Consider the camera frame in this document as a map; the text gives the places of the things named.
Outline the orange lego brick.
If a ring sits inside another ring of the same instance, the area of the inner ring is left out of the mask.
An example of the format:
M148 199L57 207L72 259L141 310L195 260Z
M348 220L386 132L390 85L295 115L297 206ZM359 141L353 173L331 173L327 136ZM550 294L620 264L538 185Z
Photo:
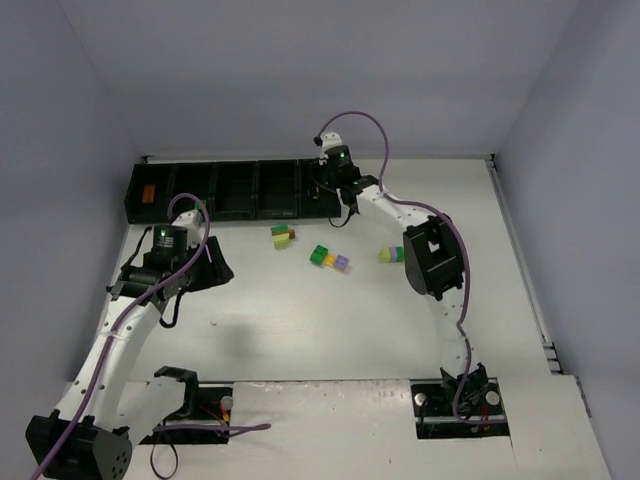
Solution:
M155 186L147 184L143 187L141 195L141 203L144 205L153 204L155 199Z

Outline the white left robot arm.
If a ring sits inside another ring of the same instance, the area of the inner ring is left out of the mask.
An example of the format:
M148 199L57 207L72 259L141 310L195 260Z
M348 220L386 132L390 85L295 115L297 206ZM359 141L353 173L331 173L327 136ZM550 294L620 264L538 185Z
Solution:
M136 397L122 399L149 335L177 323L165 320L167 306L234 277L208 226L180 216L151 231L142 264L125 262L111 286L103 326L72 385L50 414L33 416L27 426L35 479L121 479L142 440L199 403L197 373L170 366Z

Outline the lime rounded lego brick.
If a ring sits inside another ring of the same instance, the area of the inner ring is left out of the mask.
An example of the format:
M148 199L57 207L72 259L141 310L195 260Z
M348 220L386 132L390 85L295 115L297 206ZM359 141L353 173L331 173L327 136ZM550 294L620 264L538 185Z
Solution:
M384 247L379 252L379 261L381 263L391 263L392 262L392 248Z

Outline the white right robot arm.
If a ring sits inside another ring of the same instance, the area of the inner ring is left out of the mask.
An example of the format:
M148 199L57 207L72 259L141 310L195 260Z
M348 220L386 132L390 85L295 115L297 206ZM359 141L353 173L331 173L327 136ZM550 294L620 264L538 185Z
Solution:
M484 393L488 376L462 327L470 296L468 254L451 219L417 202L393 199L378 179L360 172L339 136L327 134L316 142L320 155L311 164L312 178L339 194L351 213L402 236L405 276L426 298L438 335L443 387L462 398Z

